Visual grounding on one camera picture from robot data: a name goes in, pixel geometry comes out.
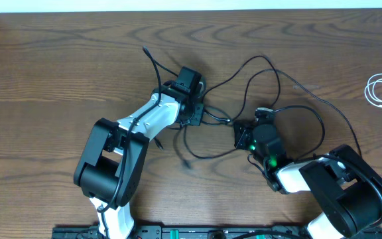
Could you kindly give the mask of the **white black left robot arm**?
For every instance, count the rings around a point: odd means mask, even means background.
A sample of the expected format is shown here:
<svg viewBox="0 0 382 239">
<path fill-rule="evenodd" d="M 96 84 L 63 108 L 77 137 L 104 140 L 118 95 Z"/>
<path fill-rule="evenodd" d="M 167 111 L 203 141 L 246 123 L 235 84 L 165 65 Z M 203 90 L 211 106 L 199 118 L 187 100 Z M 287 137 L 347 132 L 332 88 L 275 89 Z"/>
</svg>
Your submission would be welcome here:
<svg viewBox="0 0 382 239">
<path fill-rule="evenodd" d="M 131 235 L 135 222 L 129 202 L 141 179 L 149 143 L 174 123 L 200 124 L 205 85 L 199 72 L 182 67 L 175 80 L 155 88 L 151 99 L 133 114 L 95 122 L 74 172 L 74 184 L 97 210 L 100 238 Z"/>
</svg>

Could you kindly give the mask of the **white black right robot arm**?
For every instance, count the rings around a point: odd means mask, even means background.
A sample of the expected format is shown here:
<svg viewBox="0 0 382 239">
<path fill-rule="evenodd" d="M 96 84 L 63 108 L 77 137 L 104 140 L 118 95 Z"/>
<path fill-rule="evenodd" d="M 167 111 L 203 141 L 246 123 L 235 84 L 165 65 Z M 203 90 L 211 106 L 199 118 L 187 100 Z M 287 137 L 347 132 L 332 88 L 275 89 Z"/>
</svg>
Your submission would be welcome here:
<svg viewBox="0 0 382 239">
<path fill-rule="evenodd" d="M 250 152 L 273 191 L 312 193 L 322 213 L 306 225 L 309 238 L 351 238 L 382 223 L 382 178 L 349 145 L 297 161 L 271 122 L 233 130 L 235 148 Z"/>
</svg>

